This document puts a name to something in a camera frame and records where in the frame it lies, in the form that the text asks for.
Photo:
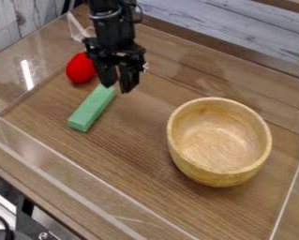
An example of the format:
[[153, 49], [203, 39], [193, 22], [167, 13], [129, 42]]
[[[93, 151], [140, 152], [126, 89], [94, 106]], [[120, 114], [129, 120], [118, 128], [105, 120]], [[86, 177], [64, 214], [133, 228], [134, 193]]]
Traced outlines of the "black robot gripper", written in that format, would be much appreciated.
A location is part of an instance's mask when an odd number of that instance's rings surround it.
[[134, 42], [136, 19], [130, 12], [92, 12], [94, 36], [82, 42], [92, 60], [100, 83], [109, 88], [117, 81], [121, 93], [128, 93], [138, 84], [140, 72], [145, 69], [147, 50]]

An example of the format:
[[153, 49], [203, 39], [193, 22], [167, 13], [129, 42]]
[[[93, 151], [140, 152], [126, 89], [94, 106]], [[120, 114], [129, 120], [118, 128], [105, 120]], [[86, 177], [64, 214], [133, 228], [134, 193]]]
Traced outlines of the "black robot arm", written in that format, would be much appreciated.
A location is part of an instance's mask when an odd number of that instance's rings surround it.
[[86, 57], [100, 83], [106, 88], [118, 83], [125, 94], [138, 84], [147, 63], [147, 50], [134, 42], [133, 26], [142, 20], [133, 18], [138, 6], [136, 0], [89, 0], [88, 5], [94, 36], [82, 39]]

